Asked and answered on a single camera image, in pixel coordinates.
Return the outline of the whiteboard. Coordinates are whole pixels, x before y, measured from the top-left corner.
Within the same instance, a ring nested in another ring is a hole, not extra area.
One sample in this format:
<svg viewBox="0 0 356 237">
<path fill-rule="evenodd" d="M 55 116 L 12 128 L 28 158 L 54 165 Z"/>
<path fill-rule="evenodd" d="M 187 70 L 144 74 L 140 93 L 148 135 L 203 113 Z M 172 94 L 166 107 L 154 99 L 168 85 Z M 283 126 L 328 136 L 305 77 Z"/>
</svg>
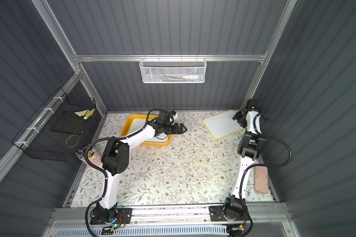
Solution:
<svg viewBox="0 0 356 237">
<path fill-rule="evenodd" d="M 233 110 L 226 111 L 215 116 L 205 118 L 203 120 L 203 124 L 208 129 L 211 136 L 215 140 L 219 140 L 245 129 L 237 122 L 237 120 L 232 119 L 235 115 L 236 112 Z"/>
<path fill-rule="evenodd" d="M 145 123 L 144 119 L 141 118 L 135 118 L 132 120 L 132 123 L 130 125 L 129 131 L 127 132 L 127 135 L 139 130 L 140 128 L 143 127 Z M 167 142 L 170 139 L 170 135 L 167 135 L 165 133 L 161 133 L 160 135 L 150 138 L 146 140 L 146 142 L 155 142 L 155 143 L 164 143 Z"/>
</svg>

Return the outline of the yellow plastic storage box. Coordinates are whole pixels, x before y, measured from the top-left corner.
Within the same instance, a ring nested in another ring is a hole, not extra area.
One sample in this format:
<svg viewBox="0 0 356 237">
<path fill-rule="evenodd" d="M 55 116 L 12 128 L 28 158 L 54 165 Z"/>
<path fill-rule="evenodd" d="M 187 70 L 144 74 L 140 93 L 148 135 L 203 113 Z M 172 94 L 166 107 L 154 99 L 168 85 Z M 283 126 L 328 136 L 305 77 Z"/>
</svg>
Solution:
<svg viewBox="0 0 356 237">
<path fill-rule="evenodd" d="M 120 136 L 123 137 L 139 130 L 144 125 L 146 116 L 146 114 L 130 115 L 125 122 Z M 145 142 L 141 143 L 141 145 L 166 147 L 170 144 L 171 137 L 172 135 L 166 135 L 165 133 L 162 133 L 157 137 L 146 140 Z"/>
</svg>

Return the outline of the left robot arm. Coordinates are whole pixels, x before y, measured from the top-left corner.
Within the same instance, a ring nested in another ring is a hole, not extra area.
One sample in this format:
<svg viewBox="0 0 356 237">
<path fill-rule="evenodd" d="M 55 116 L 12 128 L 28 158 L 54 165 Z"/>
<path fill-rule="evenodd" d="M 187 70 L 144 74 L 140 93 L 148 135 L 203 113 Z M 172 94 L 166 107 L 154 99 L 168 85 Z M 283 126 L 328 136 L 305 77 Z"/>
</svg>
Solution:
<svg viewBox="0 0 356 237">
<path fill-rule="evenodd" d="M 187 128 L 183 123 L 166 124 L 159 122 L 148 122 L 139 130 L 122 138 L 111 137 L 102 156 L 102 168 L 106 172 L 104 189 L 99 206 L 110 210 L 117 204 L 117 190 L 120 184 L 122 173 L 128 168 L 130 161 L 130 151 L 141 145 L 146 140 L 152 139 L 164 133 L 183 134 Z"/>
</svg>

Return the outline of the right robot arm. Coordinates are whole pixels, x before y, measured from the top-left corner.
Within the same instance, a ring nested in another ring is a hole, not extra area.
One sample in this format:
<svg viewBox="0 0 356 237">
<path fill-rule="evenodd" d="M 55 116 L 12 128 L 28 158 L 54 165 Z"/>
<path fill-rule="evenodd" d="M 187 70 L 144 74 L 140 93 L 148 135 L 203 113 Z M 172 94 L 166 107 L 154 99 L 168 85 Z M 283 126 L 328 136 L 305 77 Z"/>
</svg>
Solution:
<svg viewBox="0 0 356 237">
<path fill-rule="evenodd" d="M 245 127 L 245 133 L 237 147 L 240 155 L 240 168 L 234 188 L 226 198 L 223 205 L 224 216 L 227 220 L 235 220 L 244 215 L 246 189 L 250 170 L 247 168 L 256 163 L 260 151 L 266 141 L 260 129 L 260 114 L 262 111 L 257 107 L 257 101 L 250 99 L 245 107 L 232 118 Z"/>
</svg>

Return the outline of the floral table mat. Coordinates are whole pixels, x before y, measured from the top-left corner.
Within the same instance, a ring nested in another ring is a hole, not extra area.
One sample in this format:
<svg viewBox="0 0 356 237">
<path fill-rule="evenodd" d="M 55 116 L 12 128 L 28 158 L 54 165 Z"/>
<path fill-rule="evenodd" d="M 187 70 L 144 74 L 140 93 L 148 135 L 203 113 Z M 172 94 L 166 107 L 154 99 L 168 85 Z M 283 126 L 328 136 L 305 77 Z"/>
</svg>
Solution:
<svg viewBox="0 0 356 237">
<path fill-rule="evenodd" d="M 179 112 L 187 132 L 166 147 L 138 146 L 122 174 L 119 205 L 221 203 L 237 181 L 241 132 L 216 140 L 203 120 L 215 111 Z"/>
</svg>

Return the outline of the markers in white basket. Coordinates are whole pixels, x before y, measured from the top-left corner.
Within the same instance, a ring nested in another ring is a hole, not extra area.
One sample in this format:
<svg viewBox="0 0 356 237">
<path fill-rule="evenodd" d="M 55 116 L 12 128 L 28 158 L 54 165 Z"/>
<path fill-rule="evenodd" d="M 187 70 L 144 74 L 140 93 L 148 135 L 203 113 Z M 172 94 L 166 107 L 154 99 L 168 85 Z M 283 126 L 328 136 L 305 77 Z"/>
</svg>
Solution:
<svg viewBox="0 0 356 237">
<path fill-rule="evenodd" d="M 204 82 L 203 75 L 166 75 L 161 74 L 156 76 L 161 82 L 188 82 L 188 83 L 202 83 Z"/>
</svg>

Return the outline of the pink eraser case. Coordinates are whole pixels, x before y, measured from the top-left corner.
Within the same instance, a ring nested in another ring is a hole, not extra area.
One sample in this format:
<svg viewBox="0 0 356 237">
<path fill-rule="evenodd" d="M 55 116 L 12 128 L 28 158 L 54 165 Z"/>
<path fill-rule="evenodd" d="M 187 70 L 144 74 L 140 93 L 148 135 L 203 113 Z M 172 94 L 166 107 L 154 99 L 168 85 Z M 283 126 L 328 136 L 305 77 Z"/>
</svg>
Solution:
<svg viewBox="0 0 356 237">
<path fill-rule="evenodd" d="M 262 195 L 266 195 L 269 192 L 267 167 L 254 167 L 254 191 Z"/>
</svg>

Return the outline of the pink pen cup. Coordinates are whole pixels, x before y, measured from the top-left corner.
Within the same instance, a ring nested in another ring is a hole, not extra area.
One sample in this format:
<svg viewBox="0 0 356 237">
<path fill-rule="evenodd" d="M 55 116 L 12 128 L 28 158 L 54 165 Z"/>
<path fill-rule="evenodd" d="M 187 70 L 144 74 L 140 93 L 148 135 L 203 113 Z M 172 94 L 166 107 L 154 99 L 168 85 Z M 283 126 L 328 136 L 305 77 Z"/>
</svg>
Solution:
<svg viewBox="0 0 356 237">
<path fill-rule="evenodd" d="M 88 165 L 88 163 L 86 162 L 84 155 L 86 150 L 88 149 L 88 147 L 90 146 L 90 144 L 88 144 L 88 146 L 83 147 L 81 149 L 78 149 L 77 152 L 75 153 L 75 156 L 82 161 L 83 163 L 85 163 L 86 165 Z M 102 167 L 102 154 L 97 151 L 94 147 L 91 147 L 88 151 L 88 159 L 89 161 L 94 164 L 95 166 L 98 167 Z"/>
</svg>

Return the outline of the yellow sticky note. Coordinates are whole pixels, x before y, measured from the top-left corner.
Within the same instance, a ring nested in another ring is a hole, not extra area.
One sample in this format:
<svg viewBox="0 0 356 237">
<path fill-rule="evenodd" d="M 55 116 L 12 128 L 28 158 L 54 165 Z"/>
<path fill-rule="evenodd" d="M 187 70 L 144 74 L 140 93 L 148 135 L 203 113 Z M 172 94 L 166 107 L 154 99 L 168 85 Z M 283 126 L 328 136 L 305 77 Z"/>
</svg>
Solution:
<svg viewBox="0 0 356 237">
<path fill-rule="evenodd" d="M 89 110 L 83 110 L 83 111 L 78 111 L 78 112 L 75 112 L 74 114 L 79 116 L 79 117 L 84 117 L 86 116 L 86 114 L 89 112 Z"/>
</svg>

